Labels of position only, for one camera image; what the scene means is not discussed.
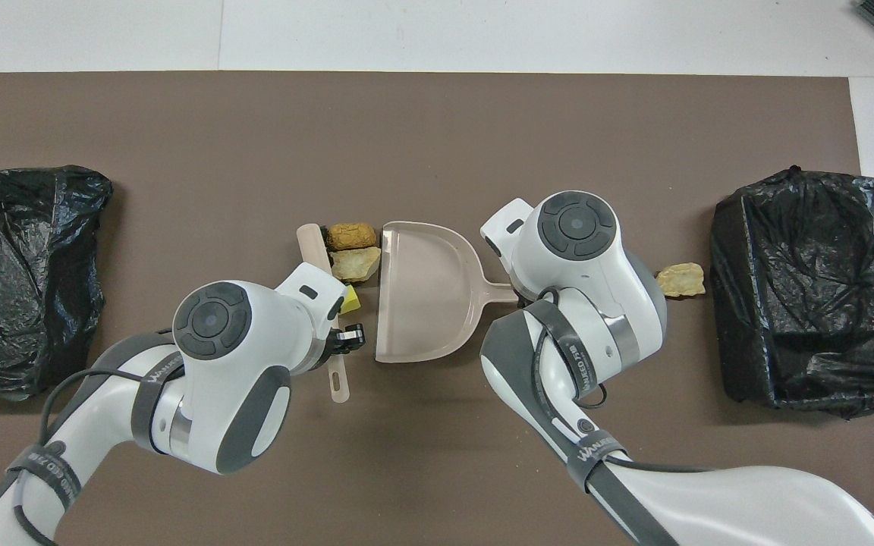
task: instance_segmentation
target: dustpan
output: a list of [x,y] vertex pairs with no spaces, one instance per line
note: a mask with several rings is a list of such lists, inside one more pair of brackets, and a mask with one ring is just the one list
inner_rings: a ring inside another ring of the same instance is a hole
[[471,338],[489,303],[517,303],[510,284],[490,283],[457,231],[418,221],[382,227],[378,362],[450,355]]

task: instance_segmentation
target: trash bag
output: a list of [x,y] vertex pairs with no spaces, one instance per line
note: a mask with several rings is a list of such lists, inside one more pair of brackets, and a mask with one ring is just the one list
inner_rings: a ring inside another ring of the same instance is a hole
[[710,284],[733,400],[874,413],[874,179],[797,166],[718,204]]
[[0,171],[0,395],[22,400],[86,366],[103,307],[96,229],[112,194],[77,166]]

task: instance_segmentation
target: brown mat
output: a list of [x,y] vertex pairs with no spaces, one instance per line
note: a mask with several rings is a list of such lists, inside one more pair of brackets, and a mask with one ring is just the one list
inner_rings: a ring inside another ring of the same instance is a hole
[[[0,168],[77,163],[115,181],[107,307],[94,355],[169,325],[218,279],[274,286],[305,222],[429,221],[464,234],[513,197],[581,189],[617,210],[651,269],[708,263],[713,207],[792,163],[859,172],[847,82],[790,77],[374,73],[0,74]],[[360,290],[375,339],[376,292]],[[486,315],[507,309],[489,308]],[[596,421],[632,457],[777,464],[828,477],[874,512],[874,416],[726,400],[708,297],[669,303],[665,349],[608,384]],[[478,363],[482,332],[437,362],[349,362],[295,381],[253,466],[218,477],[115,449],[60,525],[62,544],[627,544]],[[42,397],[0,401],[0,476]]]

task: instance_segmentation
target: gray circular cap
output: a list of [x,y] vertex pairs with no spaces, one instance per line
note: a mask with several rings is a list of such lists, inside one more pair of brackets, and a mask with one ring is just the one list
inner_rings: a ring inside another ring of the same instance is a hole
[[174,341],[195,359],[219,359],[238,347],[251,324],[252,305],[242,287],[208,284],[181,302],[174,316]]
[[583,262],[601,255],[616,238],[616,215],[582,191],[562,191],[542,204],[538,235],[559,258]]

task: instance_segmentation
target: white robotic arm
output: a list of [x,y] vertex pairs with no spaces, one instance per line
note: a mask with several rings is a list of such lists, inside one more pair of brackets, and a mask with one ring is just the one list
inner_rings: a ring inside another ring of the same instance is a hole
[[622,249],[605,201],[563,191],[532,209],[516,199],[481,233],[530,302],[490,326],[483,371],[633,541],[874,545],[874,517],[825,479],[771,466],[635,463],[586,415],[582,399],[658,350],[666,325],[662,292]]
[[218,474],[275,440],[289,378],[362,345],[361,326],[333,331],[344,286],[303,263],[274,290],[225,281],[181,302],[174,339],[143,334],[107,349],[37,444],[0,484],[0,545],[52,544],[83,484],[115,445]]

